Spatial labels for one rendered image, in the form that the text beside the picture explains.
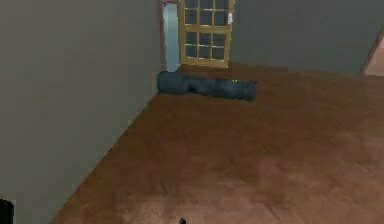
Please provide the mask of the dark blue long cushion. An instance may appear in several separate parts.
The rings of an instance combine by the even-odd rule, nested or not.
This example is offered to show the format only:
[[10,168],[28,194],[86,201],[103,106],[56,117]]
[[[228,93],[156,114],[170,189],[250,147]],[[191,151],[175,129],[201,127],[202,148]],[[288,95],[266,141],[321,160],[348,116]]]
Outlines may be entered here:
[[182,72],[162,71],[157,75],[157,89],[159,92],[175,95],[199,94],[253,101],[256,96],[257,82],[207,78],[191,76]]

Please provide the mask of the black box-shaped object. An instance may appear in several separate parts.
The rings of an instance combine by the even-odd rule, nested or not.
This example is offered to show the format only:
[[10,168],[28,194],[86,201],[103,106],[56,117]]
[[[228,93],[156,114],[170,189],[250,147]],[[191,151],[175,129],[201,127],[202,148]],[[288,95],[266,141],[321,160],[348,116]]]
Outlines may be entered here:
[[13,224],[13,220],[13,203],[5,199],[0,199],[0,224]]

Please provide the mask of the yellow wooden glazed door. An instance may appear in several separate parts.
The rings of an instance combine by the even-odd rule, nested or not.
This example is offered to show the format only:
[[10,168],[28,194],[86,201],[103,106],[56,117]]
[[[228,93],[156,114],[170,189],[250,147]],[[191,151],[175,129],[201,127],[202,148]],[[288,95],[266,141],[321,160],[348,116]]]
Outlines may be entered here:
[[227,68],[235,0],[178,0],[180,63]]

